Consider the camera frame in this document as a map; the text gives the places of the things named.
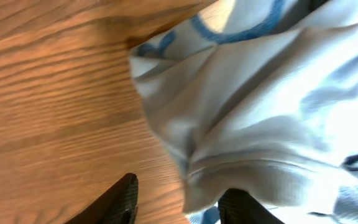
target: blue print on fabric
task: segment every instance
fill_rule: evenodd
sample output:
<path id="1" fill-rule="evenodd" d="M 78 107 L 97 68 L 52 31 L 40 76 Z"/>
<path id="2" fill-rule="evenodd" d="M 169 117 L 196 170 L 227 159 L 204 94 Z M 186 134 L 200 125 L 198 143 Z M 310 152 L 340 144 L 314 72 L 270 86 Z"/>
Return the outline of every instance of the blue print on fabric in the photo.
<path id="1" fill-rule="evenodd" d="M 198 14 L 192 17 L 190 22 L 201 34 L 201 36 L 209 41 L 216 42 L 217 44 L 235 43 L 242 40 L 255 39 L 269 34 L 280 21 L 283 5 L 284 0 L 274 0 L 272 10 L 265 20 L 251 29 L 238 32 L 236 34 L 218 34 L 209 30 L 203 24 L 203 21 L 200 19 Z"/>
<path id="2" fill-rule="evenodd" d="M 164 52 L 170 44 L 176 39 L 176 34 L 174 31 L 171 31 L 166 34 L 166 36 L 160 41 L 158 47 L 150 44 L 144 43 L 137 48 L 138 56 L 144 57 L 146 54 L 152 54 L 154 57 L 164 58 Z"/>

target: fabric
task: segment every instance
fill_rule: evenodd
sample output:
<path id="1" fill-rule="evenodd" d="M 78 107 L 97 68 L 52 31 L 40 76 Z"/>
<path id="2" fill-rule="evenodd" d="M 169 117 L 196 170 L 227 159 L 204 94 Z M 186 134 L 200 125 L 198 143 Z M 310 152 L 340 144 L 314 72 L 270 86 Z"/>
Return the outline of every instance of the fabric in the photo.
<path id="1" fill-rule="evenodd" d="M 237 0 L 131 50 L 150 129 L 178 164 L 185 213 L 230 188 L 333 214 L 358 154 L 358 0 Z"/>

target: folded fabric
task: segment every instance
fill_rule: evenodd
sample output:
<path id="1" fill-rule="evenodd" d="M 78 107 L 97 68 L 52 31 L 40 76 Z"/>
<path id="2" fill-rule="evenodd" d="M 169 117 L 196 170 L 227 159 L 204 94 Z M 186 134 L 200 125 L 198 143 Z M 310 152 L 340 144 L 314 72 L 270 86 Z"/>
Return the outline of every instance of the folded fabric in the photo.
<path id="1" fill-rule="evenodd" d="M 232 6 L 224 27 L 204 11 L 131 50 L 185 213 L 236 188 L 267 207 L 332 214 L 343 187 L 358 187 L 341 166 L 358 154 L 358 0 L 310 14 L 309 3 L 221 2 Z"/>

